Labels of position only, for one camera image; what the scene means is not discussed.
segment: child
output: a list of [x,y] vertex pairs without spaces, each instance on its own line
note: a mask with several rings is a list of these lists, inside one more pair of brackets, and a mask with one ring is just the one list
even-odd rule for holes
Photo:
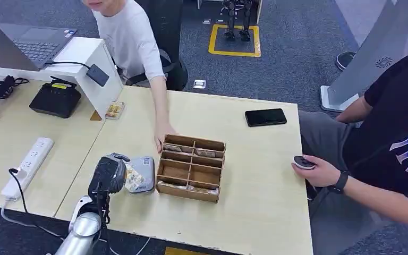
[[148,16],[135,0],[82,0],[92,9],[116,65],[127,78],[145,73],[156,110],[155,142],[162,150],[166,134],[175,133],[169,123],[165,75],[160,52]]

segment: black smartphone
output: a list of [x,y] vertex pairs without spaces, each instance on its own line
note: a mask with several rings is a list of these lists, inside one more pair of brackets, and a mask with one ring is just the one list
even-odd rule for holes
[[245,112],[248,126],[269,126],[287,123],[282,109],[249,110]]

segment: power strip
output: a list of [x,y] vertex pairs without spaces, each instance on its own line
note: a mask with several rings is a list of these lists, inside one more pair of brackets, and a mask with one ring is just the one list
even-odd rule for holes
[[[24,160],[19,166],[19,172],[16,174],[16,178],[20,182],[21,189],[24,191],[32,180],[33,176],[40,168],[41,163],[45,160],[50,149],[54,145],[54,141],[40,137],[37,139],[35,144],[32,146],[30,151],[24,157]],[[10,180],[7,182],[7,185],[2,189],[1,194],[6,196],[8,199],[17,200],[21,197],[18,184],[15,179],[10,176]]]

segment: man's left hand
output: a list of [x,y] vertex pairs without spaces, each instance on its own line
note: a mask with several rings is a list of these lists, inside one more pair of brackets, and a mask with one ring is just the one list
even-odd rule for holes
[[314,163],[315,168],[312,170],[305,170],[292,163],[292,167],[297,175],[307,179],[309,183],[315,187],[327,187],[337,183],[340,178],[340,170],[336,169],[335,166],[314,156],[303,155],[303,157]]
[[165,135],[176,134],[176,131],[169,122],[156,123],[156,133],[154,134],[154,141],[156,142],[157,152],[162,151],[162,144],[165,140]]

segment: child's hand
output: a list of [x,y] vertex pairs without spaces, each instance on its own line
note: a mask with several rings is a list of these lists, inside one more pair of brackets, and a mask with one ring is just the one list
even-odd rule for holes
[[165,140],[166,134],[177,134],[169,122],[156,123],[156,133],[154,134],[154,141],[156,142],[157,152],[162,151],[162,143]]

